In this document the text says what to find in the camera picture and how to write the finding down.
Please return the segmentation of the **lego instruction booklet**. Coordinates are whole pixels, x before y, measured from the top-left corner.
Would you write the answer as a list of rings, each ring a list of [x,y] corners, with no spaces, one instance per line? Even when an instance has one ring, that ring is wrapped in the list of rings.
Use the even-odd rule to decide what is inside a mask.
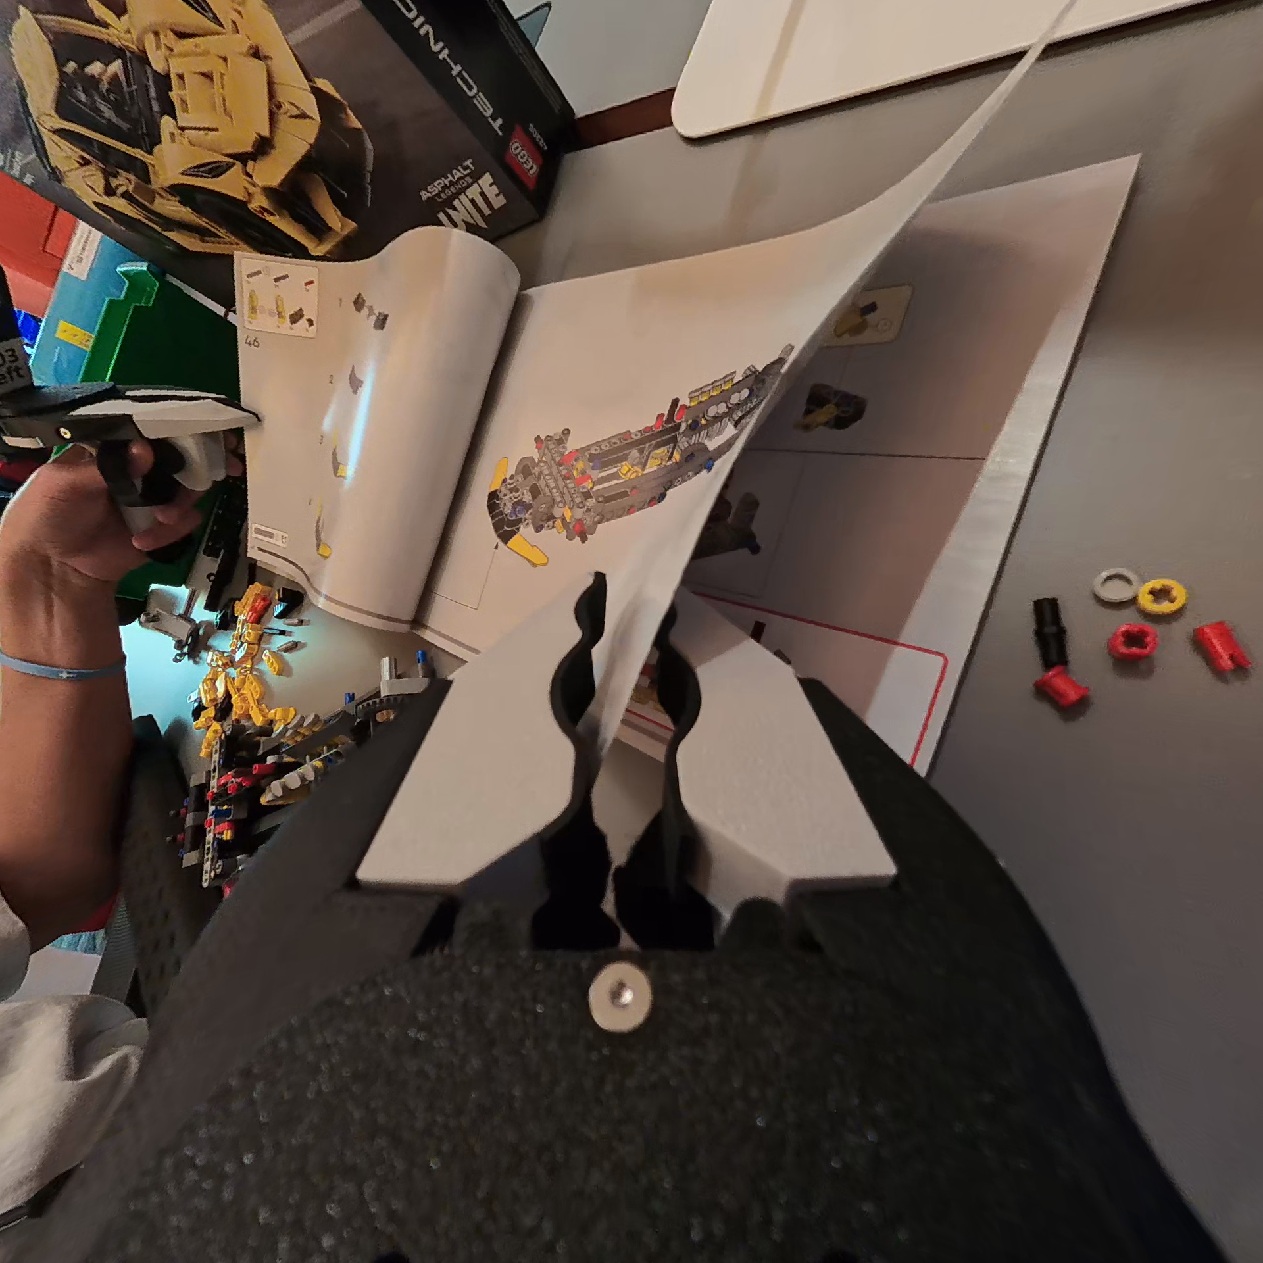
[[[357,262],[237,253],[247,556],[465,659],[527,657],[518,627],[602,573],[608,745],[750,435],[1074,8],[920,167],[813,229],[529,290],[454,229]]]

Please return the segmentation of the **green plastic bin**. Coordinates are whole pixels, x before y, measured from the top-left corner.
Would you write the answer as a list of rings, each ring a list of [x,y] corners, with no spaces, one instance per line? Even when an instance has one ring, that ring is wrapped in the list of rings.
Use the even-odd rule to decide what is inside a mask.
[[[110,380],[119,386],[192,388],[239,393],[235,328],[217,311],[172,285],[145,262],[117,268],[121,296],[102,309],[117,317]],[[203,607],[217,614],[241,556],[245,479],[228,478],[198,502],[202,521],[185,539],[149,554],[116,590],[117,624],[134,624],[151,588],[183,588],[202,562],[211,562]]]

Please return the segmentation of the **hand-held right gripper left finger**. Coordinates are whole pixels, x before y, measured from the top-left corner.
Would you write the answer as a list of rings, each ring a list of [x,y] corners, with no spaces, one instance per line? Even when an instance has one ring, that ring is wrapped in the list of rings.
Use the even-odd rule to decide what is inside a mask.
[[[450,678],[355,880],[527,917],[544,951],[604,951],[611,859],[591,814],[608,582],[581,575]]]

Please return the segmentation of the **light blue box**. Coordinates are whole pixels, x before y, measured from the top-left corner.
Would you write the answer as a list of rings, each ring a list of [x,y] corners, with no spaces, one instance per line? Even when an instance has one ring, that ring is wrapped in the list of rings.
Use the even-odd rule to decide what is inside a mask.
[[[123,296],[125,283],[117,268],[125,264],[138,264],[153,277],[164,277],[162,268],[142,261],[102,232],[84,223],[74,229],[29,354],[37,386],[93,380],[84,369],[106,302]]]

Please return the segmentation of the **red lego pin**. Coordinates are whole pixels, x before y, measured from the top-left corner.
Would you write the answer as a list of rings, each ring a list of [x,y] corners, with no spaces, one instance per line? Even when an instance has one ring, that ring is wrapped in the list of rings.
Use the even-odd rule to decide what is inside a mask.
[[[1253,661],[1229,622],[1199,624],[1191,629],[1191,644],[1214,678],[1248,676],[1253,670]]]

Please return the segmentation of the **grey lego car chassis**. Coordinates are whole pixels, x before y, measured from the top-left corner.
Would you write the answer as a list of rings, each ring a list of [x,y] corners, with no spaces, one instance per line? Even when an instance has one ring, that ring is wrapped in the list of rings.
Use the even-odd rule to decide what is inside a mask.
[[[385,657],[378,687],[363,697],[348,693],[338,710],[318,713],[323,726],[314,734],[288,740],[237,725],[211,766],[198,751],[200,766],[189,781],[190,809],[185,811],[198,835],[181,844],[183,867],[200,865],[200,886],[228,897],[291,811],[349,755],[400,719],[434,682],[428,652],[419,650],[406,668]]]

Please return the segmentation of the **person's left forearm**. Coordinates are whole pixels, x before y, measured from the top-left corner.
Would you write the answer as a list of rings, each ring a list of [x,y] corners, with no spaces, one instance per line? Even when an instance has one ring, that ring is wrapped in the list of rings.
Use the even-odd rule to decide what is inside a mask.
[[[31,951],[112,906],[131,753],[125,674],[54,683],[1,670],[1,899]]]

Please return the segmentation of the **dark lego set box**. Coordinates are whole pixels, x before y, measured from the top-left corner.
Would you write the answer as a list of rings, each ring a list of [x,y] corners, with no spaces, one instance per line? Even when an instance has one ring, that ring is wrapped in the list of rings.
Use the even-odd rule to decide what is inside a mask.
[[[574,109],[505,2],[3,2],[1,171],[218,285],[537,223]]]

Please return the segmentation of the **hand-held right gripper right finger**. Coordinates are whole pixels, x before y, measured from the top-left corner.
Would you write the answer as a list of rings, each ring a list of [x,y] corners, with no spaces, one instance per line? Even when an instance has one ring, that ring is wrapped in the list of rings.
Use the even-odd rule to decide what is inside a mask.
[[[836,698],[681,592],[656,640],[662,803],[613,872],[639,949],[707,951],[741,906],[881,889],[881,842],[813,702]]]

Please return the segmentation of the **pile of yellow lego pieces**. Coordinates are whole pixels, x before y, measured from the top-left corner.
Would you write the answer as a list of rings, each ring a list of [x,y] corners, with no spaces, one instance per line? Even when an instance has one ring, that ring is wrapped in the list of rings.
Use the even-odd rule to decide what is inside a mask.
[[[222,755],[224,741],[237,725],[288,740],[305,738],[323,726],[318,713],[269,704],[265,676],[280,678],[290,670],[288,655],[271,644],[275,597],[276,590],[252,582],[230,609],[228,650],[207,653],[207,672],[198,687],[192,721],[202,736],[200,760],[205,766]]]

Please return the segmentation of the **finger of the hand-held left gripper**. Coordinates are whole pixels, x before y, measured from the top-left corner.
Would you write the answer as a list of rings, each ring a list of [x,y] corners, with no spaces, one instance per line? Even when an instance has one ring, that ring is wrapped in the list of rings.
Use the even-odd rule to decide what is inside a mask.
[[[175,440],[260,425],[230,397],[183,388],[112,388],[84,407],[84,440]]]

